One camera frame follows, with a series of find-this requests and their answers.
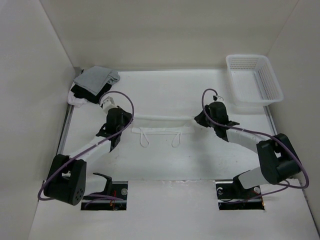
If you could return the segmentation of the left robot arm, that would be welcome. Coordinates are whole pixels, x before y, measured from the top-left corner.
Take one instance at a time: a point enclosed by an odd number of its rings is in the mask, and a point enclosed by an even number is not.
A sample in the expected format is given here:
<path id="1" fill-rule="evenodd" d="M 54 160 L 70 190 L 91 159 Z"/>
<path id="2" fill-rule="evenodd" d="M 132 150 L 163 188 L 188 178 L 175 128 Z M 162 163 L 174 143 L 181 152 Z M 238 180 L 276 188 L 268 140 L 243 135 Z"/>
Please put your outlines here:
<path id="1" fill-rule="evenodd" d="M 93 154 L 98 151 L 103 155 L 112 152 L 133 119 L 133 112 L 127 112 L 119 106 L 109 109 L 105 123 L 89 143 L 71 154 L 60 153 L 53 158 L 38 199 L 77 205 L 86 196 L 87 168 L 98 159 Z"/>

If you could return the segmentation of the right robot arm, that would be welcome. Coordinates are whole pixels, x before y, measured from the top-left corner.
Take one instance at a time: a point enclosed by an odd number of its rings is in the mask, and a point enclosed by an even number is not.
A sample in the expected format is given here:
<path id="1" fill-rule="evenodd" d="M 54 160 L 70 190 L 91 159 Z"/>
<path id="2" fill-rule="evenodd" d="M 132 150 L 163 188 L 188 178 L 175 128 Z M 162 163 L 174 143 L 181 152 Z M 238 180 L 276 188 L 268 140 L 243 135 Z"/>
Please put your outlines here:
<path id="1" fill-rule="evenodd" d="M 272 136 L 241 128 L 238 122 L 229 119 L 226 106 L 220 101 L 205 105 L 194 120 L 202 127 L 213 128 L 218 138 L 257 154 L 259 167 L 232 179 L 231 190 L 238 198 L 245 197 L 257 186 L 278 185 L 302 171 L 301 162 L 285 134 Z"/>

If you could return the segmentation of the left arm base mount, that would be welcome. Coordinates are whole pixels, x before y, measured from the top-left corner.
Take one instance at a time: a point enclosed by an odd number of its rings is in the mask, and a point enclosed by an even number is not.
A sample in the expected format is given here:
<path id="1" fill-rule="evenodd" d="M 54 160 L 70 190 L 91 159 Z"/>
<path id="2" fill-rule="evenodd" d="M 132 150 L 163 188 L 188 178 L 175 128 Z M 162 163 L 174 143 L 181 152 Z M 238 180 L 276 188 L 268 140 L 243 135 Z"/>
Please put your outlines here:
<path id="1" fill-rule="evenodd" d="M 112 177 L 93 173 L 86 179 L 82 211 L 125 211 L 127 209 L 129 183 L 114 181 Z"/>

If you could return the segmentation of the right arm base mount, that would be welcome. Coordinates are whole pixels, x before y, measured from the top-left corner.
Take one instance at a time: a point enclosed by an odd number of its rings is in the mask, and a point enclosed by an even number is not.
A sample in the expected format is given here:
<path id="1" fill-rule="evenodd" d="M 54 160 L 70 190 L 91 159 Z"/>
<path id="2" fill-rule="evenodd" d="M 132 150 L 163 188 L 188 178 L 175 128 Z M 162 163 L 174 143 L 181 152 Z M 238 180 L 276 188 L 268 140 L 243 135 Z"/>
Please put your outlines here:
<path id="1" fill-rule="evenodd" d="M 218 208 L 221 211 L 235 210 L 264 210 L 264 201 L 260 196 L 260 186 L 254 186 L 249 189 L 237 190 L 232 181 L 217 181 L 215 183 L 218 199 Z"/>

